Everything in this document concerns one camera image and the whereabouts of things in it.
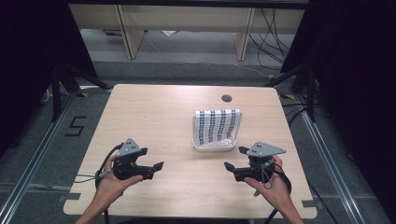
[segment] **small round object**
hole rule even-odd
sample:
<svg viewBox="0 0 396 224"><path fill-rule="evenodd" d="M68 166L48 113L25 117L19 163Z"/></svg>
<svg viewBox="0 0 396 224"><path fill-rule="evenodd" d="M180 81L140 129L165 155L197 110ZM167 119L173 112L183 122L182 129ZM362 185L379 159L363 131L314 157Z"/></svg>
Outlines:
<svg viewBox="0 0 396 224"><path fill-rule="evenodd" d="M221 96L221 100L224 101L225 103L230 103L233 97L231 95L225 94Z"/></svg>

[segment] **hand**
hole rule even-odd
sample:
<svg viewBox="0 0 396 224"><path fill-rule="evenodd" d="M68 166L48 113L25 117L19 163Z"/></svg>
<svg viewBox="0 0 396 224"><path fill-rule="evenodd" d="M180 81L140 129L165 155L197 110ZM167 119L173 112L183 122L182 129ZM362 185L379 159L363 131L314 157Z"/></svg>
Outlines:
<svg viewBox="0 0 396 224"><path fill-rule="evenodd" d="M114 155L108 159L104 168L105 171L111 169L111 164L115 158L116 156ZM97 187L91 204L87 207L77 223L94 223L94 221L99 218L99 216L107 210L126 189L142 180L142 175L135 175L126 180L118 180L112 172L105 175L102 177Z"/></svg>
<svg viewBox="0 0 396 224"><path fill-rule="evenodd" d="M283 172L281 170L282 160L278 156L273 156L273 160L279 166L276 166L276 170ZM303 223L291 201L288 187L278 174L272 174L271 183L269 183L271 188L266 188L263 183L254 178L245 177L244 181L256 190L253 194L255 197L261 194L289 223Z"/></svg>

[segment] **forearm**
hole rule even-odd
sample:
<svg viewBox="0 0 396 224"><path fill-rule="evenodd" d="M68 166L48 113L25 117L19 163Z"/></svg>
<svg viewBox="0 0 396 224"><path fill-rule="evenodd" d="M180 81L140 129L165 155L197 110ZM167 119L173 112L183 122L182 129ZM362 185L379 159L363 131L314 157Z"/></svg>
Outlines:
<svg viewBox="0 0 396 224"><path fill-rule="evenodd" d="M93 224L106 209L95 200L85 209L76 224Z"/></svg>
<svg viewBox="0 0 396 224"><path fill-rule="evenodd" d="M304 223L298 213L297 209L294 207L293 204L289 204L285 206L282 211L279 211L283 218L286 219L287 223L289 224L301 224Z"/></svg>

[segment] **black and white pattern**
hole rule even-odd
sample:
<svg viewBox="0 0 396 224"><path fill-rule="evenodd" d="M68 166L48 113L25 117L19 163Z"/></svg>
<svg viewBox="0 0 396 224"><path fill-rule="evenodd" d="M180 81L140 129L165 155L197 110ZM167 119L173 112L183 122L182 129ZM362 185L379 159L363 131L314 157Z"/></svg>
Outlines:
<svg viewBox="0 0 396 224"><path fill-rule="evenodd" d="M194 142L201 146L232 138L240 117L239 109L196 111Z"/></svg>

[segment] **aluminum rail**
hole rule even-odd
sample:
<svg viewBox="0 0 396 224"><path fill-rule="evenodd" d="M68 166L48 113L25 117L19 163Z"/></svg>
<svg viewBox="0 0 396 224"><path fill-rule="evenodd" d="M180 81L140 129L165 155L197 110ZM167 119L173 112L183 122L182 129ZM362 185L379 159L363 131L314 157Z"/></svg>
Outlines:
<svg viewBox="0 0 396 224"><path fill-rule="evenodd" d="M299 104L304 104L304 99L301 95L296 95L296 100ZM332 183L340 196L341 202L343 203L346 213L352 223L366 223L363 216L361 215L361 210L358 207L352 193L347 186L345 179L343 178L341 172L338 170L337 165L332 159L332 154L324 142L317 124L311 121L308 114L303 112L304 122L308 128L315 145L317 146L320 157L323 159L324 165L330 175Z"/></svg>
<svg viewBox="0 0 396 224"><path fill-rule="evenodd" d="M64 119L64 115L67 111L67 108L71 105L73 100L76 98L74 93L69 92L69 94L65 97L63 103L63 110L58 118L51 123L49 128L47 129L46 134L44 135L43 139L40 142L40 145L35 150L35 154L33 155L32 159L30 159L28 165L26 166L23 174L21 175L19 181L8 195L8 198L5 203L1 206L0 209L0 221L2 224L8 224L9 221L12 219L15 211L20 204L24 193L29 187L30 182L32 181L35 173L37 172L41 162L43 161L47 151L52 143L52 140L57 133L60 124Z"/></svg>

